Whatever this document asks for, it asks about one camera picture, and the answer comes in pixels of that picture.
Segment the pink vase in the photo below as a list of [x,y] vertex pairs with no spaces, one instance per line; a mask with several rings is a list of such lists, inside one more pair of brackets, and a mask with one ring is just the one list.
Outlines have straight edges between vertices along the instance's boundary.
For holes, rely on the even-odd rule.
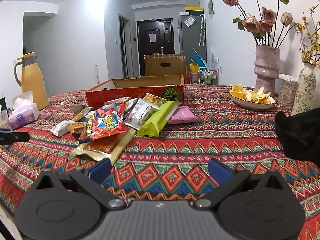
[[257,74],[254,90],[264,85],[265,93],[275,93],[276,79],[279,78],[280,50],[268,45],[256,45],[254,72]]

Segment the tissue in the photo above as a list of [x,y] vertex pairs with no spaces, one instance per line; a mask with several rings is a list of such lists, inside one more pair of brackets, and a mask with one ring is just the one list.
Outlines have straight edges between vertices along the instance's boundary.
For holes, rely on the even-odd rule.
[[9,116],[9,124],[12,130],[34,122],[40,114],[37,104],[33,103],[32,91],[22,93],[15,98],[13,109]]

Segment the vase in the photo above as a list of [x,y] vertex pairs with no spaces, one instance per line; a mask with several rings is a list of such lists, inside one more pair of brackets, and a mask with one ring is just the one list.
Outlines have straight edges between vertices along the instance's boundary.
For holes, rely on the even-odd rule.
[[275,93],[276,79],[279,78],[280,50],[268,45],[256,45],[256,61],[254,73],[257,74],[254,90],[258,91],[262,85],[265,93]]
[[303,113],[312,109],[316,92],[315,66],[304,63],[300,72],[296,97],[294,98],[291,115]]

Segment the red cardboard box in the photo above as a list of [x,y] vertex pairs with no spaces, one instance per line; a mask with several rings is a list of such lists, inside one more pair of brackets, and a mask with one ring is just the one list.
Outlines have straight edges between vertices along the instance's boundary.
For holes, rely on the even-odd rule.
[[169,75],[109,79],[85,92],[88,105],[94,108],[117,98],[144,98],[146,93],[183,103],[184,78],[182,75]]

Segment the green snack package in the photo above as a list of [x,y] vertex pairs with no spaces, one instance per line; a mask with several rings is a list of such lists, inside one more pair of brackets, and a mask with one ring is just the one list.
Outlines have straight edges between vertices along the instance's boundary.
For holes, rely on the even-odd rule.
[[181,105],[178,101],[164,102],[137,132],[138,136],[159,137],[159,132],[162,131],[164,126],[170,120],[171,116]]

